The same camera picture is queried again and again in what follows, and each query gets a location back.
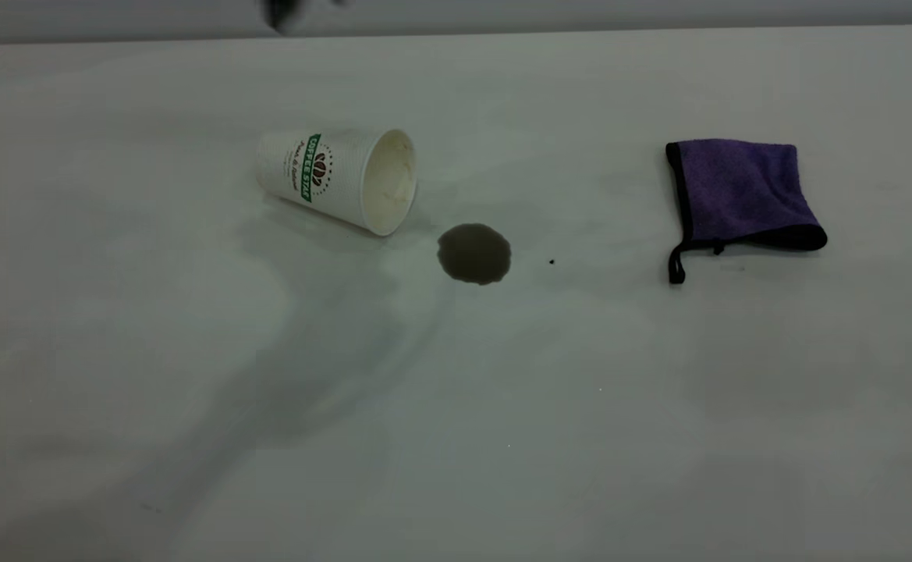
coffee cup logo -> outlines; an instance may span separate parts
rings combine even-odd
[[[301,149],[302,143],[296,149],[296,153]],[[303,150],[303,164],[300,167],[300,197],[303,197],[303,201],[313,203],[314,195],[327,191],[331,185],[333,164],[331,148],[321,144],[321,135],[311,136],[307,140],[306,149]]]

cup opening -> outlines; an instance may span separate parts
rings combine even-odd
[[[416,164],[413,142],[403,131],[385,133],[373,147],[363,175],[362,213],[374,234],[391,234],[403,222],[417,184]]]

purple cloth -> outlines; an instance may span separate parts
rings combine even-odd
[[[694,140],[667,145],[674,171],[684,236],[671,252],[671,283],[684,282],[681,252],[755,242],[817,250],[826,233],[809,210],[799,185],[794,146],[734,140]]]

coffee spill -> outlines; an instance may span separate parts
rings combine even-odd
[[[438,238],[438,262],[449,277],[487,285],[512,267],[512,245],[485,224],[460,224]]]

green label on cup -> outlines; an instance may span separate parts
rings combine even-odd
[[[320,133],[310,137],[310,140],[307,141],[307,150],[303,153],[303,171],[300,174],[300,196],[302,196],[303,201],[306,201],[307,203],[313,202],[310,193],[310,185],[314,181],[314,156],[317,155],[317,146],[320,142]]]

